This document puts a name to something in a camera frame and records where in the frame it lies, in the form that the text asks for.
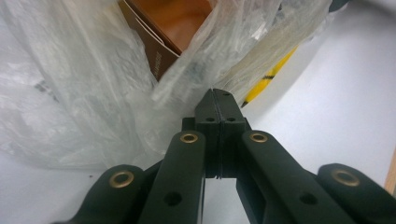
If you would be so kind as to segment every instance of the brown cardboard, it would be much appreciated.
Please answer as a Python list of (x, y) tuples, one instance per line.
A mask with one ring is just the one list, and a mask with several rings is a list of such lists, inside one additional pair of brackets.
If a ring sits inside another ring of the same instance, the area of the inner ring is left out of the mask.
[(121, 0), (119, 5), (142, 38), (157, 80), (188, 47), (211, 11), (206, 0)]

